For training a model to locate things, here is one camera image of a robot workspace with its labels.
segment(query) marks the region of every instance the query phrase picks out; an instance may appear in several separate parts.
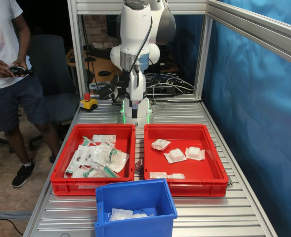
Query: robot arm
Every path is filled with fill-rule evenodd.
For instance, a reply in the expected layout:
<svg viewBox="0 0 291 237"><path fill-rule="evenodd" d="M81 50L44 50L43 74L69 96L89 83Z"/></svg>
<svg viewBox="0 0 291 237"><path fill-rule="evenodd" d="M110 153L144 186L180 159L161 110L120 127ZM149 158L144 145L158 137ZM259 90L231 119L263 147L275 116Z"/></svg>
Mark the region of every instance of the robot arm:
<svg viewBox="0 0 291 237"><path fill-rule="evenodd" d="M143 75L151 64L157 63L160 50L175 34L175 19L166 0L125 0L120 20L122 44L111 50L112 62L123 72L129 107L125 115L141 118L149 112L146 79Z"/></svg>

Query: red plastic bin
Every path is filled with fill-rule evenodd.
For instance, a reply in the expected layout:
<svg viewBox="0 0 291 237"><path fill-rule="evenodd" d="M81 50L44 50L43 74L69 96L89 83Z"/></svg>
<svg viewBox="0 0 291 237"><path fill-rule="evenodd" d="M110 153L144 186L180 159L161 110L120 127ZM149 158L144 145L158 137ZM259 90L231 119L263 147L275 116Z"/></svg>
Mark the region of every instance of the red plastic bin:
<svg viewBox="0 0 291 237"><path fill-rule="evenodd" d="M115 135L116 149L130 155L120 178L63 178L74 152L83 142L83 136ZM99 186L134 180L135 126L132 124L79 124L75 125L51 175L56 195L95 195Z"/></svg>
<svg viewBox="0 0 291 237"><path fill-rule="evenodd" d="M171 143L164 151L151 147L157 139ZM205 160L185 161L169 164L164 153L179 148L199 147L205 150ZM150 172L165 172L167 175L182 173L185 179L167 179L172 196L223 197L229 177L216 151L205 125L149 124L144 127L144 177Z"/></svg>

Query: game controller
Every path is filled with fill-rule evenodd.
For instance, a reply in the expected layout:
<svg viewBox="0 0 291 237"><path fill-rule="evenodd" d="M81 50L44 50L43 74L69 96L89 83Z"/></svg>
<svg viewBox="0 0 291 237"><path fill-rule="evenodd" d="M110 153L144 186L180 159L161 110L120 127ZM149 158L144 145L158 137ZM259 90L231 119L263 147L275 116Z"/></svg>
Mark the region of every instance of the game controller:
<svg viewBox="0 0 291 237"><path fill-rule="evenodd" d="M12 72L15 76L21 76L26 74L29 74L31 76L35 75L34 68L31 68L30 70L25 70L23 67L12 66L11 68L9 68L9 71Z"/></svg>

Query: floor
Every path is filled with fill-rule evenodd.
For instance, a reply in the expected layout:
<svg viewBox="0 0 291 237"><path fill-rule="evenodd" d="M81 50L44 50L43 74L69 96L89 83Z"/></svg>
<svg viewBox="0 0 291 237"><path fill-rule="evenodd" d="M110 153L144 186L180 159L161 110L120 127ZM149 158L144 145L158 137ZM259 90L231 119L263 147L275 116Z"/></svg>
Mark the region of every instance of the floor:
<svg viewBox="0 0 291 237"><path fill-rule="evenodd" d="M28 140L39 135L39 132L27 120L23 109L20 109L19 114L21 114L20 130L28 148ZM3 133L0 133L0 137L5 138ZM21 167L21 163L15 153L9 152L8 145L0 144L0 215L15 215L16 219L12 221L22 233L52 168L49 162L51 152L43 140L36 142L35 151L27 149L27 152L38 168L22 187L14 189L11 182ZM0 221L0 237L4 236L18 237L20 235L11 223Z"/></svg>

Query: man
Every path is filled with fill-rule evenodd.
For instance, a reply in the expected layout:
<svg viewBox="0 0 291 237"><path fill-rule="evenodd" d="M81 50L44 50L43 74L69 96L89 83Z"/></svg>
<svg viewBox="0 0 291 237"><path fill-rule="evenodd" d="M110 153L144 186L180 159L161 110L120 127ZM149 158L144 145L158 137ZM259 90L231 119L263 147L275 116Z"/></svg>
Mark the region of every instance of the man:
<svg viewBox="0 0 291 237"><path fill-rule="evenodd" d="M12 23L17 29L18 38ZM11 65L31 68L27 56L29 42L30 30L16 0L0 0L0 130L5 132L7 140L23 164L12 181L14 188L21 187L36 169L28 158L19 129L19 104L52 150L51 162L55 161L60 149L57 133L49 122L37 76L15 77L8 69Z"/></svg>

